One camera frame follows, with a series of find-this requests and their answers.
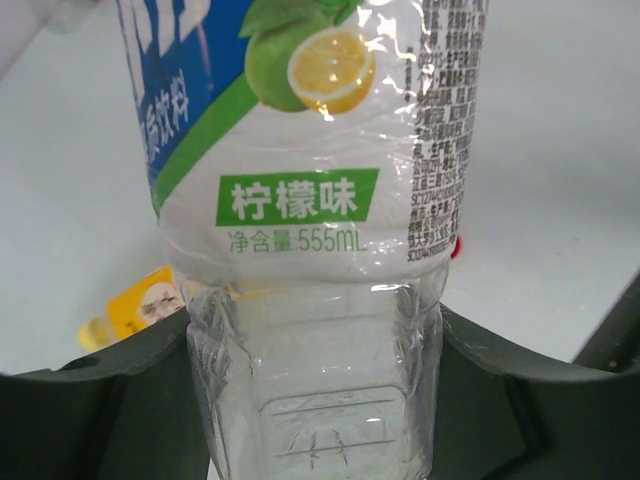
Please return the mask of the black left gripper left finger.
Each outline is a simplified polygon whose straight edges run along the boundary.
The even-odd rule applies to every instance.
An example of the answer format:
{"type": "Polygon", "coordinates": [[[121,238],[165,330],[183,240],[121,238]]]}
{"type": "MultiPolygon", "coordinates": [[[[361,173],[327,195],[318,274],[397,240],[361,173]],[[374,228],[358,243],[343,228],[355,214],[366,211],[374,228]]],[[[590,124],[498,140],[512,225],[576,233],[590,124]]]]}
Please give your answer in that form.
{"type": "Polygon", "coordinates": [[[204,479],[185,311],[59,370],[1,377],[4,479],[204,479]]]}

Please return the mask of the red bottle cap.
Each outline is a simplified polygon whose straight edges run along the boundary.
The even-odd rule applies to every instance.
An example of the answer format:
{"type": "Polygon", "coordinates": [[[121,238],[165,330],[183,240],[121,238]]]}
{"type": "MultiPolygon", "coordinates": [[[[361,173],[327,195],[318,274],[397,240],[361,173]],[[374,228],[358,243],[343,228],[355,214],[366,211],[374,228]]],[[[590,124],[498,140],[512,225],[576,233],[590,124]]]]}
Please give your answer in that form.
{"type": "Polygon", "coordinates": [[[455,259],[460,254],[461,248],[462,248],[462,239],[460,236],[458,236],[456,238],[454,250],[451,254],[451,259],[455,259]]]}

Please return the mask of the blue-label clear drink bottle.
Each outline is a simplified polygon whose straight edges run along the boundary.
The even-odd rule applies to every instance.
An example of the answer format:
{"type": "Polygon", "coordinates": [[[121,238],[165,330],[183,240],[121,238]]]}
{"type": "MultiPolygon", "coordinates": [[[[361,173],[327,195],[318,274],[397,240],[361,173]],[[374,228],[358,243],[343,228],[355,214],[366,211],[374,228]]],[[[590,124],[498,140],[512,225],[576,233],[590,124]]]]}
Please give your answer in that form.
{"type": "Polygon", "coordinates": [[[223,479],[425,479],[485,1],[121,1],[223,479]]]}

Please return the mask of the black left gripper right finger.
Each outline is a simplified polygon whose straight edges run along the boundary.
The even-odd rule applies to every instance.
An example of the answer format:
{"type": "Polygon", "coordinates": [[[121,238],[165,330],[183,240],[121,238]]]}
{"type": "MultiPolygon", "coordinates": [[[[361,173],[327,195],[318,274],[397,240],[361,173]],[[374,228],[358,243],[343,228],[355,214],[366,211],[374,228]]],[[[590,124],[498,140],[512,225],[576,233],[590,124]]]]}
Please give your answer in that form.
{"type": "Polygon", "coordinates": [[[637,280],[571,363],[442,313],[431,478],[638,478],[637,280]]]}

